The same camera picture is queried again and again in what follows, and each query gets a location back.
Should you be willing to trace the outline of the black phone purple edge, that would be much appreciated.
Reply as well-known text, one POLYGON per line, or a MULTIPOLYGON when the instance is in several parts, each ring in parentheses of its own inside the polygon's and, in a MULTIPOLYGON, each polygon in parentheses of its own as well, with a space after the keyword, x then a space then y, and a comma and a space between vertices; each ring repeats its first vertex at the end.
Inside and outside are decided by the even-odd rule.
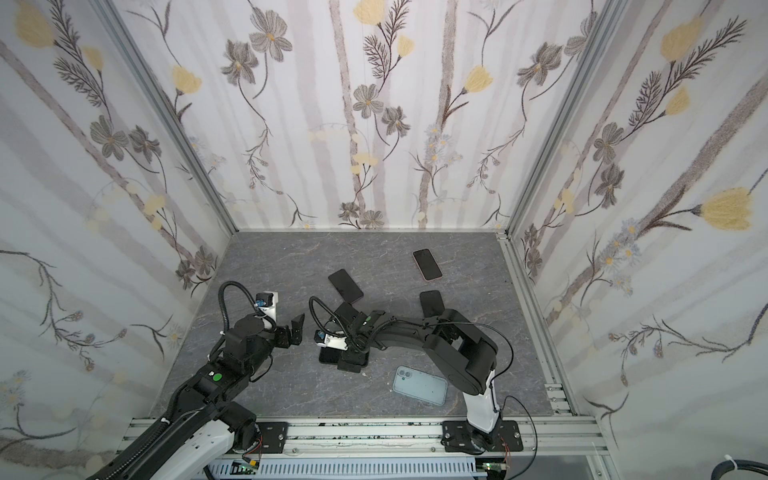
POLYGON ((362 289, 345 269, 333 272, 328 276, 328 280, 346 303, 354 304, 364 297, 362 289))

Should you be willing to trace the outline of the light blue phone case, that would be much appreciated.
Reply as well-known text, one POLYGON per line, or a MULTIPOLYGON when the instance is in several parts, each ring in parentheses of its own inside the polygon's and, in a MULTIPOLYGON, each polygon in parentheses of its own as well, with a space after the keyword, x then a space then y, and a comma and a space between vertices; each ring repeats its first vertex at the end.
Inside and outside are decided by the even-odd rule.
POLYGON ((446 401, 448 382, 442 377, 399 366, 394 374, 392 390, 412 399, 442 406, 446 401))

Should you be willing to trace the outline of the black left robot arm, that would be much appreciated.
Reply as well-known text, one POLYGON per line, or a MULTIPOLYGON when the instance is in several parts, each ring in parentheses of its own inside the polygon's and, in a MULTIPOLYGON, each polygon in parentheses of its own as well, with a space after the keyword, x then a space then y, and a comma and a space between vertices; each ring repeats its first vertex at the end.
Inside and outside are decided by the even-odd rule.
POLYGON ((171 395, 163 414, 92 479, 191 479, 231 449, 263 440, 256 415, 235 399, 262 378, 273 350, 298 346, 305 316, 275 320, 277 294, 252 295, 236 281, 217 292, 223 328, 207 362, 171 395))

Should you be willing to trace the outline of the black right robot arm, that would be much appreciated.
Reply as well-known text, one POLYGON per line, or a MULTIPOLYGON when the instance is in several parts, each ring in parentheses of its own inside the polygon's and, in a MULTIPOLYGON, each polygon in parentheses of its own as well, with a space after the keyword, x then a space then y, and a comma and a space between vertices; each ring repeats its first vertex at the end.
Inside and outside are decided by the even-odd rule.
POLYGON ((382 310, 365 313, 349 303, 331 309, 316 296, 309 298, 308 308, 318 327, 315 340, 336 352, 338 369, 360 373, 371 351, 404 348, 424 353, 447 383, 462 392, 466 419, 442 424, 441 444, 447 452, 523 450, 522 441, 513 438, 519 430, 504 419, 504 406, 496 399, 495 380, 514 360, 497 369, 499 347, 486 334, 495 328, 473 323, 453 309, 415 319, 382 310))

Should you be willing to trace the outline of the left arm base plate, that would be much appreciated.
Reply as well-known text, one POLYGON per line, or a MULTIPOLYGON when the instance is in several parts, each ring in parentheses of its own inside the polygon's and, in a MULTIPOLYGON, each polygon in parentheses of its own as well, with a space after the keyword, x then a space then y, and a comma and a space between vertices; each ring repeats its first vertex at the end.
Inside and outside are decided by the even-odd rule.
POLYGON ((288 422, 249 422, 235 431, 232 450, 239 454, 282 454, 288 422))

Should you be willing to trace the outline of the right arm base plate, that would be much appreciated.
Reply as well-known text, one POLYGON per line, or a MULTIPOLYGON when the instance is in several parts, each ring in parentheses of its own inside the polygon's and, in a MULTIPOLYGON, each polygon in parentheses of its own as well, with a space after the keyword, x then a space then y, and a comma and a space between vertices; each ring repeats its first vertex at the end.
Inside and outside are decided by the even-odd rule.
POLYGON ((490 433, 471 426, 467 420, 444 421, 441 426, 440 442, 446 452, 481 455, 524 450, 518 424, 512 420, 499 420, 490 433))

